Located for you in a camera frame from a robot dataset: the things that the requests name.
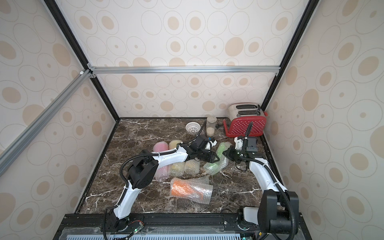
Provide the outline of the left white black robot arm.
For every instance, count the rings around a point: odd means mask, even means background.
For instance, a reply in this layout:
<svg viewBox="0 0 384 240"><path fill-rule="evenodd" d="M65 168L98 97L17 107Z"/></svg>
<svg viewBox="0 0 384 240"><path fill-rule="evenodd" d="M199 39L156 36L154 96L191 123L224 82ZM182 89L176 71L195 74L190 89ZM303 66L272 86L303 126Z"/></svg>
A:
<svg viewBox="0 0 384 240"><path fill-rule="evenodd" d="M212 151L216 144L214 138L198 135L190 141L178 143L171 150L143 150L139 155L126 160L119 171L125 185L118 202L113 207L106 208L103 230L120 232L127 228L134 202L141 190L150 185L159 168L195 158L207 163L218 162L220 158Z"/></svg>

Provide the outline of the red toaster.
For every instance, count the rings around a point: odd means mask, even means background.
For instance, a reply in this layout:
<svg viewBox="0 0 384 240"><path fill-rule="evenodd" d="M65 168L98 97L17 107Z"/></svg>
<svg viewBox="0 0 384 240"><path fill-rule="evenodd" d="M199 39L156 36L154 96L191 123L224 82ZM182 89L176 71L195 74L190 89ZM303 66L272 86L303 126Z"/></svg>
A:
<svg viewBox="0 0 384 240"><path fill-rule="evenodd" d="M239 103L230 105L227 117L223 120L225 134L229 138L245 136L249 124L252 122L250 137L264 134L268 113L260 105L254 103Z"/></svg>

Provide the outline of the yellow bubble wrapped glass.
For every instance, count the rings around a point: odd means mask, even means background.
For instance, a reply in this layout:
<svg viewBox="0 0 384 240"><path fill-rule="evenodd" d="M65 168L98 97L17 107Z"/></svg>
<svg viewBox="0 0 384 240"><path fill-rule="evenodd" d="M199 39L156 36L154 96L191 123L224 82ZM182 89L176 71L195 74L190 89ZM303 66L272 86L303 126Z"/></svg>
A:
<svg viewBox="0 0 384 240"><path fill-rule="evenodd" d="M180 140L172 140L169 143L169 149L172 150L176 148L177 144L181 142L182 141ZM185 171L185 162L169 165L169 175L171 177L181 177L184 174L184 171Z"/></svg>

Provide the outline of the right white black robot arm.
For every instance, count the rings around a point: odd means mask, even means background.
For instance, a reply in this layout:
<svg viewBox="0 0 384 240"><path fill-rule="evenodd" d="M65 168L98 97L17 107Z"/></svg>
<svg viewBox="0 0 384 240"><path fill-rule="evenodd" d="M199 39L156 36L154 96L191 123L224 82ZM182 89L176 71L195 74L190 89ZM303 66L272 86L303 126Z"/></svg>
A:
<svg viewBox="0 0 384 240"><path fill-rule="evenodd" d="M235 146L223 152L227 159L245 163L263 191L259 207L243 208L243 220L257 225L262 233L272 234L277 240L279 234L286 234L288 240L293 240L299 230L299 197L278 180L256 144L255 137L236 137Z"/></svg>

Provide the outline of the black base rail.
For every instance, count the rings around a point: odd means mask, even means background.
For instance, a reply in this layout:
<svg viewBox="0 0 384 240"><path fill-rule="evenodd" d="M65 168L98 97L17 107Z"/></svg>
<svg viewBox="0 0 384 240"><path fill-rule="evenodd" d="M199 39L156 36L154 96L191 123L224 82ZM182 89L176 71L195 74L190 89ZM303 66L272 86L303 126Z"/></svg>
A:
<svg viewBox="0 0 384 240"><path fill-rule="evenodd" d="M273 240L238 213L132 214L122 231L103 214L65 215L55 240Z"/></svg>

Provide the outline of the white sink strainer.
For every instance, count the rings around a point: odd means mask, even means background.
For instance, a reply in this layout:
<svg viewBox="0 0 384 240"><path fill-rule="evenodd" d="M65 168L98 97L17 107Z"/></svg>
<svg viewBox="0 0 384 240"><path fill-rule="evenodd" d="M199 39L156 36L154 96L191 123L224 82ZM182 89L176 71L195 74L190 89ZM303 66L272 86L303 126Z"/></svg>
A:
<svg viewBox="0 0 384 240"><path fill-rule="evenodd" d="M191 135L198 134L201 130L201 125L197 122L189 122L186 124L185 129Z"/></svg>

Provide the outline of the beige bubble wrapped glass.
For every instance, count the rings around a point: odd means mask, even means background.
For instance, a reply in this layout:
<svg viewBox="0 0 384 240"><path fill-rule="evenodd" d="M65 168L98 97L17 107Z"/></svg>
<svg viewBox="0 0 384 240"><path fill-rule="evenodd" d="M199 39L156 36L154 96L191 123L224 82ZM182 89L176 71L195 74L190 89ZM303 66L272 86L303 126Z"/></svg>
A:
<svg viewBox="0 0 384 240"><path fill-rule="evenodd" d="M189 160L185 162L184 172L188 175L197 175L200 171L200 162Z"/></svg>

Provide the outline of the horizontal aluminium rail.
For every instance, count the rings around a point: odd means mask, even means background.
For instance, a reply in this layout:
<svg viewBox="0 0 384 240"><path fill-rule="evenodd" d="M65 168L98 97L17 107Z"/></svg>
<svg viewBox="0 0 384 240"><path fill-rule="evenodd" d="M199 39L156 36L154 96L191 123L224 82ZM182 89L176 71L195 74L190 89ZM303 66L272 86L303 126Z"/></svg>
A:
<svg viewBox="0 0 384 240"><path fill-rule="evenodd" d="M90 67L94 74L278 73L279 66Z"/></svg>

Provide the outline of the orange bubble wrapped glass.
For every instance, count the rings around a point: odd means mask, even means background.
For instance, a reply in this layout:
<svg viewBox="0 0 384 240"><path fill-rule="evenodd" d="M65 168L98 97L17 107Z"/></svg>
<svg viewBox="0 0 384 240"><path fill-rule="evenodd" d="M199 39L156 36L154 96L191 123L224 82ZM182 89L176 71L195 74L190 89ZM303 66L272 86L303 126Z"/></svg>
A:
<svg viewBox="0 0 384 240"><path fill-rule="evenodd" d="M188 199L195 203L208 205L212 193L213 185L210 184L208 176L188 180L178 178L171 180L171 197Z"/></svg>

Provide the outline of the left diagonal aluminium rail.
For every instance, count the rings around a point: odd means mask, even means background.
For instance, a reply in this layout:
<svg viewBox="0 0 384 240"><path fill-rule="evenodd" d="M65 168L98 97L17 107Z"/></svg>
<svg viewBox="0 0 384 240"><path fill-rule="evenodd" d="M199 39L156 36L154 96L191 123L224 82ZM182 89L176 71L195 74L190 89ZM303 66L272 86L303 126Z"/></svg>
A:
<svg viewBox="0 0 384 240"><path fill-rule="evenodd" d="M1 154L1 175L3 175L32 140L60 111L63 105L77 91L83 82L91 76L90 70L83 70L42 113L9 145Z"/></svg>

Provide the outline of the clear jar with powder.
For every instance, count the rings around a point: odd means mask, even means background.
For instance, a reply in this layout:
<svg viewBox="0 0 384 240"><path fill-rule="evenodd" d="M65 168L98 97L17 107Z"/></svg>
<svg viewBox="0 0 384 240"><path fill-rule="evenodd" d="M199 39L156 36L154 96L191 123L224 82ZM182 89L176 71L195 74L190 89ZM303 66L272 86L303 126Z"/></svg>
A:
<svg viewBox="0 0 384 240"><path fill-rule="evenodd" d="M212 137L215 134L217 124L217 118L209 115L207 117L206 133L208 137Z"/></svg>

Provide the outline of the pink bubble wrapped glass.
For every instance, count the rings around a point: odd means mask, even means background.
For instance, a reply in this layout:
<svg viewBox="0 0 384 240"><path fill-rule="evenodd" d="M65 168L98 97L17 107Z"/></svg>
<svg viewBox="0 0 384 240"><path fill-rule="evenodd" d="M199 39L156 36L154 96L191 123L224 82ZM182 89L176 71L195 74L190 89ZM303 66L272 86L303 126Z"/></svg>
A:
<svg viewBox="0 0 384 240"><path fill-rule="evenodd" d="M154 152L164 152L168 150L169 150L169 145L166 142L158 142L153 147ZM169 176L170 176L169 166L161 167L161 168L158 168L155 173L155 180L164 181L168 179Z"/></svg>

